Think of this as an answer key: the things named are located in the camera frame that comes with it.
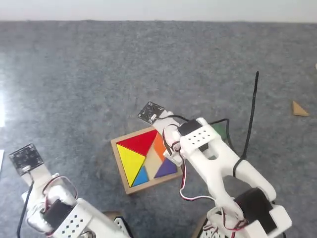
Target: purple triangle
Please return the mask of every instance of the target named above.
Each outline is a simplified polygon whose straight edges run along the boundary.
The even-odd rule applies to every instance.
[[[168,158],[165,158],[162,165],[157,171],[157,174],[154,178],[159,178],[165,175],[174,174],[177,172],[177,166]]]

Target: small wooden triangle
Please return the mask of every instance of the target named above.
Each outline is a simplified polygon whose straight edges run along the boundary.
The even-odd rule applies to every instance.
[[[293,115],[308,117],[309,113],[306,112],[297,102],[293,101]]]

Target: gray carpet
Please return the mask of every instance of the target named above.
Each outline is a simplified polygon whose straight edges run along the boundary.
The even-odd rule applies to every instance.
[[[213,204],[181,200],[180,179],[125,195],[109,141],[147,127],[137,113],[151,100],[188,118],[230,118],[241,152],[259,70],[248,159],[289,212],[288,237],[315,238],[316,43],[314,24],[2,22],[0,148],[8,155],[33,142],[81,197],[102,211],[122,211],[136,238],[189,238]],[[311,116],[293,116],[291,100]],[[225,182],[232,195],[247,188]],[[7,157],[0,189],[1,237],[12,238],[27,186]],[[186,194],[206,193],[190,167]],[[25,224],[22,235],[43,237]]]

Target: circuit board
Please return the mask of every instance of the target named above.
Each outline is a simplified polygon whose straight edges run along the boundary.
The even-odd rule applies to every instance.
[[[155,114],[157,115],[156,118],[158,118],[164,110],[164,107],[161,107],[160,105],[153,102],[148,102],[139,112],[138,117],[152,125],[156,121],[156,119],[153,119],[152,116]]]
[[[9,158],[20,176],[26,173],[22,170],[24,167],[31,166],[31,171],[44,163],[33,144],[13,152],[9,155]]]

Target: white wall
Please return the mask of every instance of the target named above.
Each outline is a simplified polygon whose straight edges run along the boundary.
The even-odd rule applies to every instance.
[[[0,0],[0,20],[317,22],[317,0]]]

